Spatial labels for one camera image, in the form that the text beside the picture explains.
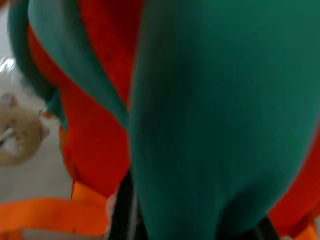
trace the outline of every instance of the stuffed toy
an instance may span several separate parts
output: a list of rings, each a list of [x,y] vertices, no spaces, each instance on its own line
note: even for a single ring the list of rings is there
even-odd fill
[[[35,112],[18,104],[14,94],[0,96],[0,166],[29,160],[49,132]]]
[[[319,7],[19,0],[8,31],[76,181],[109,197],[131,166],[150,240],[228,240],[256,227],[312,148]]]

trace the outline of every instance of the orange strap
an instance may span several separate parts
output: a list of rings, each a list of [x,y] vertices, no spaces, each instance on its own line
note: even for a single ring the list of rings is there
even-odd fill
[[[40,198],[1,204],[0,240],[3,234],[23,229],[101,236],[108,224],[106,202],[98,193],[76,183],[72,200]]]

